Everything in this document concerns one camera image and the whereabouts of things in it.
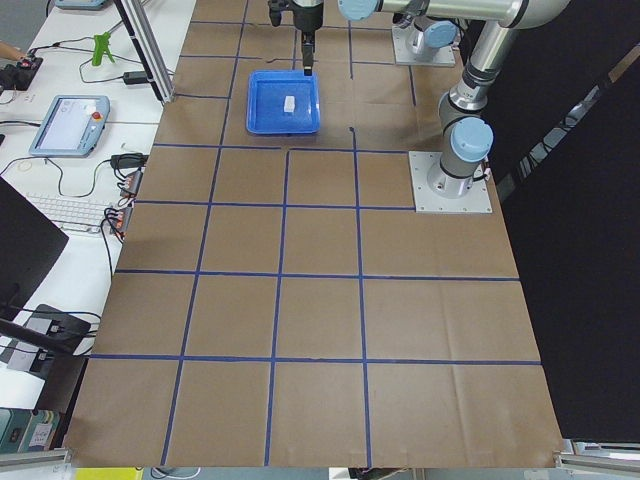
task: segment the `white mounting plate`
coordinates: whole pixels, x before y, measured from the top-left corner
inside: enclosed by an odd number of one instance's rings
[[[407,39],[411,35],[413,27],[391,28],[393,37],[393,50],[396,54],[398,65],[427,65],[431,67],[454,67],[456,59],[451,47],[443,47],[438,50],[425,48],[420,55],[415,55],[407,48]]]
[[[449,199],[435,193],[427,185],[427,172],[440,161],[441,152],[409,152],[413,200],[418,213],[493,213],[487,184],[484,180],[474,182],[462,198]],[[482,175],[482,166],[475,176]]]

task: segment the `keyboard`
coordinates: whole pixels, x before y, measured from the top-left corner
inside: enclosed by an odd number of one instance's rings
[[[65,198],[39,193],[27,193],[25,196],[58,228],[68,233],[99,234],[104,209],[112,206],[86,198]]]

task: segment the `black monitor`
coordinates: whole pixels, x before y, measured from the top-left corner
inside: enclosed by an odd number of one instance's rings
[[[39,333],[12,320],[60,257],[69,238],[5,180],[0,178],[0,335],[52,353],[71,354],[90,324],[73,318],[74,335],[60,335],[60,315],[39,312],[56,329]]]

